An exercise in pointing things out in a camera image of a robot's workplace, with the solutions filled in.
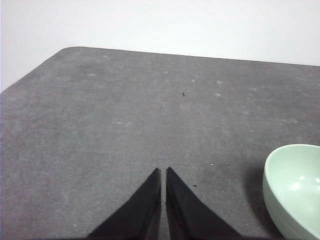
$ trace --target bowl rim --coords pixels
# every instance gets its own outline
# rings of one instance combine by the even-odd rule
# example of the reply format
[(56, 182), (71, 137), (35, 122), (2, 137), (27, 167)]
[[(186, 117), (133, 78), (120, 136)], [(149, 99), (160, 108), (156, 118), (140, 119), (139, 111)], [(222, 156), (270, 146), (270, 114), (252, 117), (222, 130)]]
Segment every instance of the bowl rim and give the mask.
[(275, 192), (273, 191), (270, 182), (269, 182), (269, 165), (270, 165), (270, 160), (273, 157), (273, 155), (275, 153), (277, 153), (278, 151), (282, 150), (282, 149), (286, 149), (286, 148), (292, 148), (292, 147), (311, 147), (311, 148), (316, 148), (316, 149), (320, 149), (320, 146), (318, 145), (312, 145), (312, 144), (303, 144), (303, 143), (297, 143), (297, 144), (288, 144), (288, 145), (283, 145), (280, 146), (276, 149), (274, 149), (266, 158), (265, 163), (264, 163), (264, 175), (265, 175), (265, 180), (268, 184), (268, 187), (271, 191), (271, 193), (273, 194), (273, 196), (275, 197), (275, 199), (277, 200), (277, 202), (281, 205), (281, 207), (287, 212), (287, 214), (295, 221), (297, 222), (303, 229), (305, 229), (306, 231), (308, 231), (311, 235), (313, 235), (315, 238), (320, 239), (320, 234), (314, 232), (312, 229), (310, 229), (308, 226), (306, 226), (303, 222), (301, 222), (300, 220), (298, 220), (289, 210), (286, 206), (284, 206), (282, 204), (282, 202), (279, 200), (277, 194), (275, 194)]

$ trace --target mint green bowl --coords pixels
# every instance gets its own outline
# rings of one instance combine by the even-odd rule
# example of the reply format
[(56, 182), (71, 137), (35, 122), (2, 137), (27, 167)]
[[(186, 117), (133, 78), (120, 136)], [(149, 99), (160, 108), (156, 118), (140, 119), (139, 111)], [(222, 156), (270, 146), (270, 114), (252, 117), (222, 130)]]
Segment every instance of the mint green bowl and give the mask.
[(263, 197), (285, 238), (320, 240), (320, 146), (292, 144), (270, 153)]

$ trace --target gray table mat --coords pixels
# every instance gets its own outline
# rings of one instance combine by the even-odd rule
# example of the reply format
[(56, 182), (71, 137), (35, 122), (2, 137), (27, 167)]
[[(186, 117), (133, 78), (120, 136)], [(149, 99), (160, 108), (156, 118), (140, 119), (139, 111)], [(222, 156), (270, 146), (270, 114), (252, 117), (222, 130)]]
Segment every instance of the gray table mat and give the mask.
[(319, 93), (316, 66), (65, 48), (1, 94), (1, 239), (84, 237), (168, 166), (242, 235), (280, 236), (264, 161), (320, 145)]

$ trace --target white background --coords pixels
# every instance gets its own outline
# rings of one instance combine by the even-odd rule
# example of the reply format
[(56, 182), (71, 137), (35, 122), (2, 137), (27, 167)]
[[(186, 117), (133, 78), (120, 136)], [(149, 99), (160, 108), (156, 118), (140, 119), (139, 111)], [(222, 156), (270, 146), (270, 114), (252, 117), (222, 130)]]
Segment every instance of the white background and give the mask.
[(320, 66), (320, 1), (1, 1), (2, 91), (71, 46)]

